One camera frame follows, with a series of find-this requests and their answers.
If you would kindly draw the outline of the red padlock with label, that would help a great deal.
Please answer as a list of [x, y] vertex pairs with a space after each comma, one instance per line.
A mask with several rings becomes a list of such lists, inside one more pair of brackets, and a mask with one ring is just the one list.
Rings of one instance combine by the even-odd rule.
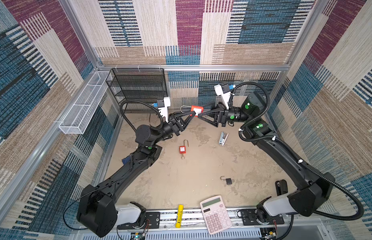
[[184, 112], [195, 112], [195, 117], [197, 117], [199, 114], [201, 114], [204, 111], [204, 107], [200, 106], [181, 106], [180, 111], [182, 113]]

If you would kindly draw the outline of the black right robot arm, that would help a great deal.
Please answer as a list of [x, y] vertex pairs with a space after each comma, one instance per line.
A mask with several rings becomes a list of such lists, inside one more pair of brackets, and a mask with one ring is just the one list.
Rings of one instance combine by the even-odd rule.
[[268, 197], [261, 201], [256, 210], [260, 222], [269, 222], [272, 217], [281, 214], [309, 217], [329, 199], [335, 187], [335, 178], [330, 173], [322, 174], [304, 161], [279, 138], [274, 129], [257, 117], [266, 108], [267, 100], [258, 93], [252, 93], [240, 107], [218, 103], [198, 117], [215, 127], [224, 127], [235, 122], [244, 123], [239, 130], [241, 139], [266, 152], [297, 187], [293, 193], [280, 193], [277, 197]]

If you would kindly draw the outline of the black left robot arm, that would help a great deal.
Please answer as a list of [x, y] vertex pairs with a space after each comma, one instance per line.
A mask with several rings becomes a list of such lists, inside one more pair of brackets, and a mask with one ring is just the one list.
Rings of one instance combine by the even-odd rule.
[[130, 160], [113, 175], [97, 184], [86, 186], [79, 200], [77, 221], [98, 237], [105, 237], [114, 227], [131, 224], [138, 228], [146, 224], [146, 208], [131, 202], [120, 208], [115, 203], [126, 188], [159, 158], [162, 147], [158, 142], [178, 136], [193, 120], [194, 111], [176, 112], [161, 118], [160, 125], [140, 125], [136, 128], [137, 149], [129, 155]]

